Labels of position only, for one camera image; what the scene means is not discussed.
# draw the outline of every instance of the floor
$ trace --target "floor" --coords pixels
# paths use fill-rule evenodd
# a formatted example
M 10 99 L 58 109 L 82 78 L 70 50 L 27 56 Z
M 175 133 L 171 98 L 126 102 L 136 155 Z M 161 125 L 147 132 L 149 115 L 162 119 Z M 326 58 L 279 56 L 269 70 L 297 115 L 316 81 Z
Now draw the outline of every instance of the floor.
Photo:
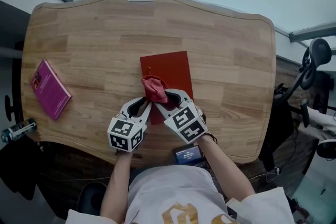
M 298 74 L 298 68 L 296 64 L 277 59 L 276 84 L 284 82 L 285 86 L 288 86 Z M 319 72 L 315 84 L 309 90 L 296 90 L 290 98 L 289 103 L 299 107 L 302 99 L 307 99 L 308 105 L 312 106 L 314 96 L 318 92 L 321 94 L 323 100 L 326 97 L 323 92 L 323 88 L 325 87 L 322 86 L 324 75 L 324 73 Z M 76 210 L 80 192 L 90 182 L 84 179 L 109 177 L 113 170 L 113 165 L 71 147 L 55 143 L 49 144 L 53 151 L 53 161 L 42 168 L 38 179 L 38 187 L 56 215 L 66 219 L 69 209 Z M 286 194 L 291 196 L 298 186 L 307 164 L 310 162 L 310 157 L 312 152 L 314 152 L 316 144 L 316 140 L 294 132 L 274 152 L 276 167 L 281 168 L 288 162 L 283 167 L 282 173 L 270 183 L 266 182 L 265 176 L 252 179 L 251 183 L 255 191 L 262 192 L 282 186 Z M 248 178 L 265 173 L 264 166 L 259 160 L 239 165 L 239 168 Z M 97 181 L 107 184 L 108 178 Z

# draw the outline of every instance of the chair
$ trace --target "chair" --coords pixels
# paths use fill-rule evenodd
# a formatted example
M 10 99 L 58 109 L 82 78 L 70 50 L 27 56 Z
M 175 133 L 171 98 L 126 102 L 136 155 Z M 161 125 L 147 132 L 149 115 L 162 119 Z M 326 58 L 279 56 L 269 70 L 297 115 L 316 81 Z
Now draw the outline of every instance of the chair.
M 275 168 L 273 152 L 293 133 L 294 124 L 291 111 L 302 114 L 303 122 L 308 126 L 309 116 L 305 102 L 301 104 L 301 110 L 288 104 L 288 99 L 301 86 L 303 90 L 310 88 L 315 81 L 317 68 L 331 60 L 331 49 L 327 41 L 322 38 L 314 39 L 303 55 L 302 66 L 299 75 L 290 87 L 283 87 L 283 83 L 274 89 L 274 97 L 271 115 L 266 136 L 259 154 L 266 171 Z

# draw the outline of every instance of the pink book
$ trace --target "pink book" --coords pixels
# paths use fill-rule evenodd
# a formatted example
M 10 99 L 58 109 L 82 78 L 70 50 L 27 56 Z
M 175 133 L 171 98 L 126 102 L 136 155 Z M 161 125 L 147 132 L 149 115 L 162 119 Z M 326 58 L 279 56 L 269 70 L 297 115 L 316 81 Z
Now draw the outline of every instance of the pink book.
M 70 100 L 71 94 L 46 60 L 40 63 L 30 85 L 45 111 L 56 120 Z

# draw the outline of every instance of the wood grain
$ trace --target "wood grain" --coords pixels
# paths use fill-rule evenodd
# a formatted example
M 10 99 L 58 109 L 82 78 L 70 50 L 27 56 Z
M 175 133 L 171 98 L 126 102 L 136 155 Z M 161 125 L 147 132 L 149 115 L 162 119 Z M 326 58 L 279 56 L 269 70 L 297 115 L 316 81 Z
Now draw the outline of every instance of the wood grain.
M 195 103 L 219 146 L 238 163 L 259 154 L 275 81 L 275 32 L 261 15 L 191 0 L 84 0 L 37 6 L 26 34 L 21 77 L 24 117 L 32 138 L 69 145 L 115 162 L 107 128 L 121 106 L 144 95 L 140 57 L 187 50 Z M 42 59 L 72 93 L 57 121 L 29 86 Z M 183 142 L 150 126 L 132 165 L 164 164 Z

